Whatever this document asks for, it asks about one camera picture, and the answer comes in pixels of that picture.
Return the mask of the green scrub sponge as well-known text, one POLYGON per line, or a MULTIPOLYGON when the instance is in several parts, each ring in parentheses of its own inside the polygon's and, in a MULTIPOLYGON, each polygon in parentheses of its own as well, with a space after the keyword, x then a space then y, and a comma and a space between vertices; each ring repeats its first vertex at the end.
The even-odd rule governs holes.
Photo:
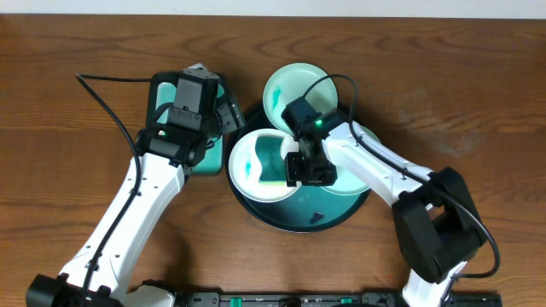
POLYGON ((283 139, 276 136, 260 136, 255 143, 255 153, 261 165, 258 182, 268 185, 284 185, 286 171, 281 155, 283 139))

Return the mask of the white plate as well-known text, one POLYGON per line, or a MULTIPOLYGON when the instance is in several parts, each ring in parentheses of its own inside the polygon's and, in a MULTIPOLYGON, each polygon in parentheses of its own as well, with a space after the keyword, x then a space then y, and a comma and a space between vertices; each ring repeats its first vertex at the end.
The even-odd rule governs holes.
POLYGON ((259 129, 247 133, 235 143, 229 155, 229 179, 243 196, 262 203, 273 203, 285 200, 294 194, 301 186, 268 185, 258 182, 261 174, 261 165, 255 153, 255 143, 260 136, 276 136, 283 139, 281 155, 286 157, 288 152, 296 152, 298 143, 287 133, 276 129, 259 129))

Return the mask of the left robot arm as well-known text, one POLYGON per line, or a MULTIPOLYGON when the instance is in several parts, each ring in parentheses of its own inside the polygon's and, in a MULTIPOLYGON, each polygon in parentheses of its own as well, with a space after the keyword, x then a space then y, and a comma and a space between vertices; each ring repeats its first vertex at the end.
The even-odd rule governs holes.
POLYGON ((132 160, 101 221, 56 277, 37 275, 30 307, 174 306, 178 293, 147 282, 131 291, 137 260, 162 213, 215 141, 244 125, 225 77, 201 64, 160 72, 150 84, 146 124, 128 141, 132 160))

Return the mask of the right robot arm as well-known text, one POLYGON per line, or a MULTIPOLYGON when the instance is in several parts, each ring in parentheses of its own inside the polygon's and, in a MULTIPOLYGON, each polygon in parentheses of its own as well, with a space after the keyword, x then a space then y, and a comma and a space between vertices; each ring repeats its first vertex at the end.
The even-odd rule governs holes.
POLYGON ((401 296, 408 306, 443 306, 464 267, 491 232, 481 221, 462 176, 435 172, 397 155, 361 125, 309 119, 289 125, 296 153, 286 158, 290 182, 325 185, 340 167, 368 185, 392 210, 398 245, 410 267, 401 296))

